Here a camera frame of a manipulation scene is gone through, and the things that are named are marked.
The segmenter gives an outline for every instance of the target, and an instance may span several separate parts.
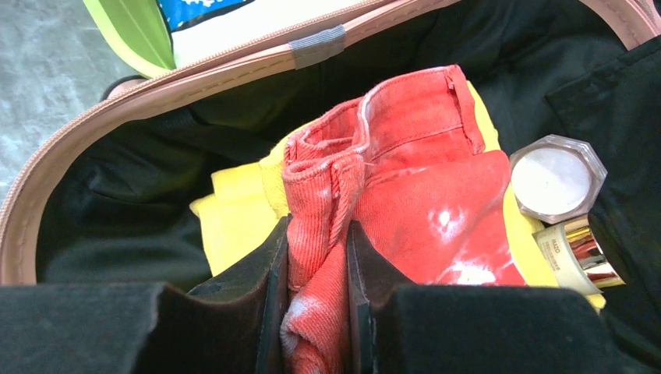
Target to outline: yellow cloth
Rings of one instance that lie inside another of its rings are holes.
[[[499,150],[498,132],[486,107],[473,86],[470,83],[468,86],[475,99],[475,116],[486,144],[485,151]],[[213,275],[225,271],[262,244],[277,220],[289,213],[281,177],[289,136],[259,163],[211,175],[214,194],[191,203],[191,210],[202,224],[204,251]],[[543,226],[519,212],[511,185],[505,192],[503,214],[512,255],[526,283],[557,287],[553,272],[532,237],[532,233]],[[589,296],[588,300],[597,308],[605,303],[601,295]]]

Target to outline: white stain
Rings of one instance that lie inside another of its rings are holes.
[[[446,209],[441,212],[430,211],[428,216],[429,225],[435,236],[440,236],[442,242],[451,242],[464,228],[464,212],[458,210],[451,212]]]
[[[443,213],[438,215],[438,222],[441,226],[447,226],[450,223],[450,212],[444,210]]]
[[[496,276],[484,265],[457,262],[450,269],[459,272],[456,284],[477,286],[496,281]]]
[[[294,350],[301,340],[301,337],[292,331],[292,323],[298,318],[307,316],[311,310],[318,309],[320,306],[321,304],[314,298],[302,297],[301,294],[294,297],[280,326],[280,342],[285,357],[291,357],[294,354]]]
[[[331,189],[321,189],[320,191],[317,191],[316,195],[319,196],[322,199],[328,199],[331,197]]]

